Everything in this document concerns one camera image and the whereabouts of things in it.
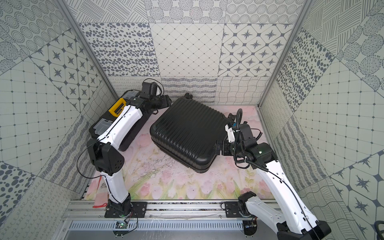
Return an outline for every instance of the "patterned wall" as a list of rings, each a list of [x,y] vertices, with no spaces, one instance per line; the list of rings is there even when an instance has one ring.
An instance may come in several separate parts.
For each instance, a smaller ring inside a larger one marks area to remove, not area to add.
[[[314,2],[262,113],[328,239],[376,239],[384,193],[384,1]]]
[[[118,92],[157,77],[174,99],[188,90],[207,104],[256,104],[304,1],[67,3]]]
[[[114,99],[52,1],[0,6],[0,239],[50,239],[86,187],[75,163],[88,128]],[[94,169],[88,155],[79,167]]]

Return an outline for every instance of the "wavy line pattern tile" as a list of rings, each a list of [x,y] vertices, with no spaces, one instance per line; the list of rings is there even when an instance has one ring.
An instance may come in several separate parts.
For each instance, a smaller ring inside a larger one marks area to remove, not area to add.
[[[328,51],[339,53],[377,0],[315,1],[303,28]]]
[[[337,55],[347,67],[384,97],[384,4],[377,3]]]
[[[224,24],[219,76],[270,77],[292,24]]]
[[[296,191],[328,177],[294,115],[275,139],[276,153]]]
[[[300,190],[298,195],[317,219],[328,222],[332,232],[325,239],[365,239],[330,178]]]
[[[196,101],[215,103],[217,78],[161,78],[161,82],[172,101],[190,93]]]
[[[116,90],[118,96],[121,96],[127,90],[140,90],[142,88],[142,82],[147,79],[152,78],[161,82],[160,77],[109,77],[109,81],[112,83],[113,88]]]
[[[261,110],[270,137],[274,140],[293,114],[276,81],[270,86]]]
[[[78,23],[147,22],[144,0],[66,0]]]
[[[296,111],[334,58],[320,42],[301,29],[276,78],[292,111]]]
[[[227,0],[144,0],[150,23],[224,23]]]
[[[229,0],[226,23],[295,23],[304,0]]]
[[[71,30],[57,36],[30,58],[79,112],[102,81]]]
[[[2,194],[0,195],[0,230],[7,217],[12,214],[20,203],[23,194],[28,190],[35,179],[35,175],[25,172],[17,167],[0,162],[0,176],[2,178]]]
[[[38,174],[79,112],[29,58],[0,84],[0,159]]]
[[[159,76],[149,24],[83,23],[80,26],[108,76]]]
[[[70,28],[51,0],[2,1],[0,9],[0,27],[27,55]]]
[[[51,239],[65,206],[79,194],[36,177],[7,221],[0,226],[2,239]]]
[[[331,175],[337,193],[358,223],[364,239],[375,239],[373,224],[384,207],[384,151],[381,150]]]
[[[268,81],[267,77],[218,77],[215,104],[256,104]]]
[[[74,192],[83,193],[88,181],[77,172],[76,161],[91,138],[88,132],[90,126],[80,115],[38,176]],[[94,171],[88,154],[81,156],[78,166],[86,176]]]

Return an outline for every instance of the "star pattern tile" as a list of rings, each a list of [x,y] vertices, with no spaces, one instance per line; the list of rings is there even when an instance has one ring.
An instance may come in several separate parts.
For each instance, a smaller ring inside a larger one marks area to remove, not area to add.
[[[219,76],[270,77],[292,24],[224,24]]]
[[[60,34],[30,58],[79,112],[101,80],[71,30]]]

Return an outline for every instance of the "metal frame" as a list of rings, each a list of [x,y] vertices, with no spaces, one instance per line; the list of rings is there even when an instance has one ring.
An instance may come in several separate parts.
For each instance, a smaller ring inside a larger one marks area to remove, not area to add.
[[[223,202],[236,200],[137,200],[147,202],[144,218],[138,218],[136,230],[242,230],[243,220],[251,217],[227,218]],[[275,199],[263,199],[273,209],[280,210]],[[71,230],[132,230],[136,219],[127,229],[113,228],[122,218],[104,218],[105,208],[93,208],[94,201],[72,200],[68,204],[52,240],[62,240]]]
[[[57,8],[59,8],[60,12],[63,14],[63,16],[66,18],[68,25],[71,27],[71,30],[73,30],[78,37],[79,42],[84,46],[84,50],[87,54],[87,56],[90,58],[90,60],[94,63],[94,66],[97,69],[97,72],[100,74],[101,79],[104,81],[107,88],[111,91],[112,96],[115,98],[115,100],[119,99],[119,96],[117,95],[115,89],[113,88],[112,84],[110,83],[107,74],[104,72],[100,62],[97,60],[95,53],[93,52],[91,46],[89,45],[87,39],[83,35],[82,30],[80,29],[79,24],[77,23],[76,19],[74,18],[73,14],[71,13],[71,10],[65,0],[53,0],[56,4]]]
[[[283,50],[283,53],[281,54],[281,56],[277,62],[276,68],[275,68],[274,72],[272,73],[271,79],[268,82],[267,87],[265,88],[265,91],[264,91],[262,97],[260,98],[260,101],[257,103],[258,107],[261,107],[263,105],[265,98],[268,95],[269,89],[270,89],[273,81],[277,78],[277,75],[279,74],[281,68],[283,67],[285,59],[288,56],[288,53],[292,48],[293,42],[295,41],[297,34],[301,30],[301,26],[304,24],[304,21],[307,18],[307,15],[311,9],[313,2],[314,2],[314,0],[306,0],[304,2],[304,5],[301,8],[299,16],[295,22],[295,25],[292,28],[291,35],[289,36],[289,39],[288,39],[287,43],[285,44],[285,48]]]

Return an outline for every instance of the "pink tulip print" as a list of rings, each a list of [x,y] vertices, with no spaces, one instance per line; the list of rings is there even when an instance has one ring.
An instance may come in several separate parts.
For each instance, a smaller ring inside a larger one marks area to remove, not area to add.
[[[235,114],[239,106],[212,106],[225,113]],[[241,106],[243,121],[251,128],[262,126],[254,106]],[[137,134],[129,148],[122,152],[126,188],[135,200],[153,199],[236,199],[248,191],[260,198],[272,199],[268,186],[252,168],[240,169],[233,157],[217,156],[209,170],[199,174],[166,155],[152,142],[149,128],[166,109],[152,115]],[[259,131],[252,130],[257,136]],[[259,142],[265,142],[264,136]],[[90,188],[86,200],[94,200],[97,189]]]

